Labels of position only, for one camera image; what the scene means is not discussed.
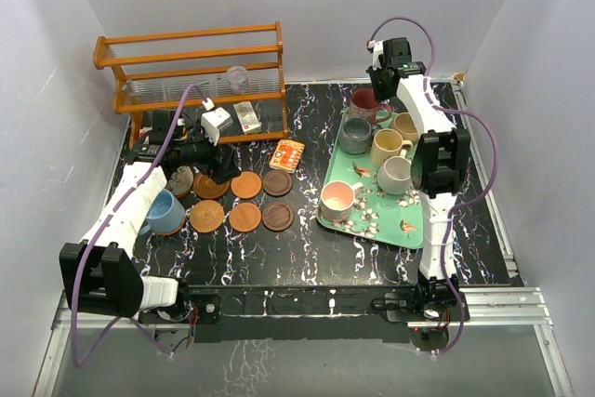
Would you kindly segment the maroon mug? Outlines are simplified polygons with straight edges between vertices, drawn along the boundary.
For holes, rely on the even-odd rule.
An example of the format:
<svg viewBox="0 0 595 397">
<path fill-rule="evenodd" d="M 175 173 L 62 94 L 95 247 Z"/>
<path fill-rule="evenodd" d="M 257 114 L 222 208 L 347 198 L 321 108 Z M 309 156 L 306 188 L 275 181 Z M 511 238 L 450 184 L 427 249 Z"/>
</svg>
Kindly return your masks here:
<svg viewBox="0 0 595 397">
<path fill-rule="evenodd" d="M 372 88 L 356 89 L 351 96 L 348 108 L 349 118 L 362 118 L 374 126 L 391 119 L 392 108 L 377 100 Z"/>
</svg>

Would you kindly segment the green mug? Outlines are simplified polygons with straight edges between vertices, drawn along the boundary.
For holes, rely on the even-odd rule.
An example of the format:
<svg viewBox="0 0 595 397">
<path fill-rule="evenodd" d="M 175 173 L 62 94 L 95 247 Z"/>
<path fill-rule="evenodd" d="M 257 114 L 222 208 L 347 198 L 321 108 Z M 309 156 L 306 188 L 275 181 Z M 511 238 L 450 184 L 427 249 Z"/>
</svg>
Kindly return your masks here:
<svg viewBox="0 0 595 397">
<path fill-rule="evenodd" d="M 181 166 L 171 175 L 165 188 L 172 193 L 174 188 L 192 186 L 193 179 L 192 169 L 188 166 Z"/>
</svg>

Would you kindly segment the orange wooden coaster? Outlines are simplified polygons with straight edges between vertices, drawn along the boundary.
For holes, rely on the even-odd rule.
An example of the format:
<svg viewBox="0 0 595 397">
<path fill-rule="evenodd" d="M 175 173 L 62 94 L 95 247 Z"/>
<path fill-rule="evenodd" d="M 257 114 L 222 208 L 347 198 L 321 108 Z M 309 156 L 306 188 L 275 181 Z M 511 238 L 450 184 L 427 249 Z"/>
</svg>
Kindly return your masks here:
<svg viewBox="0 0 595 397">
<path fill-rule="evenodd" d="M 237 232 L 252 232 L 261 222 L 261 212 L 253 203 L 239 203 L 231 210 L 229 221 Z"/>
<path fill-rule="evenodd" d="M 260 176 L 252 171 L 242 171 L 238 177 L 231 181 L 231 190 L 240 199 L 254 198 L 261 192 L 261 189 Z"/>
</svg>

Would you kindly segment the blue mug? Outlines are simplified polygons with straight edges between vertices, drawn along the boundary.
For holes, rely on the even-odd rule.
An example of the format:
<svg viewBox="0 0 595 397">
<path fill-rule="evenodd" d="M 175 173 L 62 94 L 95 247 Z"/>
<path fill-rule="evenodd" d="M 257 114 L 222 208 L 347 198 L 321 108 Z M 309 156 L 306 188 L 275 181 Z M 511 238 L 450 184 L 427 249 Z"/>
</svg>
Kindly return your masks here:
<svg viewBox="0 0 595 397">
<path fill-rule="evenodd" d="M 168 190 L 161 190 L 147 213 L 139 235 L 156 230 L 173 230 L 185 222 L 186 211 L 181 202 Z"/>
</svg>

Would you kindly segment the wooden shelf rack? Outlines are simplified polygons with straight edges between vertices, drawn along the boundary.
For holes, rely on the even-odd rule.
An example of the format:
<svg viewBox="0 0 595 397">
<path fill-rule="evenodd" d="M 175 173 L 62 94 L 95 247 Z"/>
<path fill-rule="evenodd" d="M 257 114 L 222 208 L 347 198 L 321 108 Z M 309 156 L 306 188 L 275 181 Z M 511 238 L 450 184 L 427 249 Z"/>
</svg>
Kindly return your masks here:
<svg viewBox="0 0 595 397">
<path fill-rule="evenodd" d="M 110 69 L 115 79 L 113 109 L 130 118 L 129 140 L 135 142 L 155 110 L 174 110 L 188 85 L 188 108 L 204 97 L 233 112 L 233 104 L 250 101 L 261 132 L 245 135 L 239 123 L 223 133 L 223 142 L 244 143 L 289 136 L 283 67 L 284 39 L 280 22 L 199 31 L 98 38 L 93 64 Z M 248 70 L 249 90 L 231 90 L 231 66 Z"/>
</svg>

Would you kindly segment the orange patterned card pack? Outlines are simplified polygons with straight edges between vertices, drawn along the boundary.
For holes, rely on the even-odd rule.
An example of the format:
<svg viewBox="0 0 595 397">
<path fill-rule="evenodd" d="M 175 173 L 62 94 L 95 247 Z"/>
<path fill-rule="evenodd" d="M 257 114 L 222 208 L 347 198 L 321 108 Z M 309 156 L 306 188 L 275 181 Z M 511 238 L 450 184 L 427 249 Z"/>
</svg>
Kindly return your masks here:
<svg viewBox="0 0 595 397">
<path fill-rule="evenodd" d="M 269 161 L 270 168 L 293 174 L 298 168 L 304 148 L 303 143 L 291 139 L 279 140 Z"/>
</svg>

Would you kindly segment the white beige mug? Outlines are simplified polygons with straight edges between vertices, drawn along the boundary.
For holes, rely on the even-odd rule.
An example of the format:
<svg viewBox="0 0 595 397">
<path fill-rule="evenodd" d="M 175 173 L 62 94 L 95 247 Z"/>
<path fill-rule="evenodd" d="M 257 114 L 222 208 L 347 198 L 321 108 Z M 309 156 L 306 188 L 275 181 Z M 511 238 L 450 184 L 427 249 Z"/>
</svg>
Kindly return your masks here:
<svg viewBox="0 0 595 397">
<path fill-rule="evenodd" d="M 411 161 L 400 156 L 387 159 L 377 172 L 377 184 L 387 194 L 405 193 L 412 185 Z"/>
</svg>

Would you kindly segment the green floral tray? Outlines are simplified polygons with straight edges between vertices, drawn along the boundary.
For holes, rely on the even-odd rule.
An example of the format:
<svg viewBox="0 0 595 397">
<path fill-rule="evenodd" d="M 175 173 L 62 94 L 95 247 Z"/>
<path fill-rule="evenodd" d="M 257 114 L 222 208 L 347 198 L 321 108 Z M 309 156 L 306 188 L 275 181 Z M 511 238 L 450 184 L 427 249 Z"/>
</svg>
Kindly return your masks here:
<svg viewBox="0 0 595 397">
<path fill-rule="evenodd" d="M 385 123 L 374 127 L 389 128 Z M 423 245 L 423 214 L 418 191 L 412 184 L 400 195 L 383 192 L 377 184 L 379 168 L 370 163 L 370 151 L 371 148 L 360 155 L 343 152 L 339 147 L 337 133 L 324 186 L 331 181 L 342 180 L 349 184 L 361 182 L 364 189 L 357 196 L 351 213 L 345 220 L 327 220 L 322 216 L 320 208 L 318 220 L 331 230 L 390 245 L 419 249 Z M 415 145 L 404 158 L 412 162 L 414 153 Z"/>
</svg>

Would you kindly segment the pink mug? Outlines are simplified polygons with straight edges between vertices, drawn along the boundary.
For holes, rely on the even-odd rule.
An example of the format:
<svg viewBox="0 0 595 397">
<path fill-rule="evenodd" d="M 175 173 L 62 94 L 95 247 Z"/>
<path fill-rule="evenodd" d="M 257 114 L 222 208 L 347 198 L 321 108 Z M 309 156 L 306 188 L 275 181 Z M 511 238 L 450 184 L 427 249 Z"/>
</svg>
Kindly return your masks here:
<svg viewBox="0 0 595 397">
<path fill-rule="evenodd" d="M 322 189 L 319 201 L 322 216 L 330 221 L 345 220 L 363 189 L 364 185 L 361 182 L 349 184 L 342 180 L 334 180 L 327 183 Z"/>
</svg>

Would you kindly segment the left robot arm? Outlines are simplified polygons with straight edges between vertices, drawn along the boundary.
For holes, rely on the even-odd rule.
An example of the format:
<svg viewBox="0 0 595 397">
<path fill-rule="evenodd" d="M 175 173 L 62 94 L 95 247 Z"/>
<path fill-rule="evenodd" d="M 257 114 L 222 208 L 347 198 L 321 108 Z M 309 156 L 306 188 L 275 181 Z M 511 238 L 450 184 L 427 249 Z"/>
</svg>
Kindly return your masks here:
<svg viewBox="0 0 595 397">
<path fill-rule="evenodd" d="M 218 107 L 203 112 L 195 126 L 171 111 L 158 111 L 156 123 L 127 155 L 120 183 L 98 221 L 78 243 L 59 252 L 59 266 L 68 304 L 73 311 L 132 317 L 159 308 L 180 322 L 192 310 L 192 299 L 179 291 L 179 281 L 143 276 L 131 260 L 139 235 L 175 232 L 184 211 L 166 188 L 182 166 L 197 166 L 216 183 L 239 176 L 230 146 L 220 134 L 232 123 Z"/>
</svg>

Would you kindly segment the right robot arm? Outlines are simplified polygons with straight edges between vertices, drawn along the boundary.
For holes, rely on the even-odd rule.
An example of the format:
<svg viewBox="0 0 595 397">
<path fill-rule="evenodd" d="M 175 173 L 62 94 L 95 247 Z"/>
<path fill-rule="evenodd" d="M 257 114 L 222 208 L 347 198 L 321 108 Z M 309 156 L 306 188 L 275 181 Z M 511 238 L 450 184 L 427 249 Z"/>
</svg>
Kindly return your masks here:
<svg viewBox="0 0 595 397">
<path fill-rule="evenodd" d="M 430 88 L 426 66 L 414 62 L 406 38 L 368 40 L 372 63 L 366 70 L 379 100 L 397 98 L 418 134 L 411 175 L 423 216 L 421 276 L 454 282 L 452 217 L 449 212 L 466 177 L 469 132 L 456 127 Z"/>
</svg>

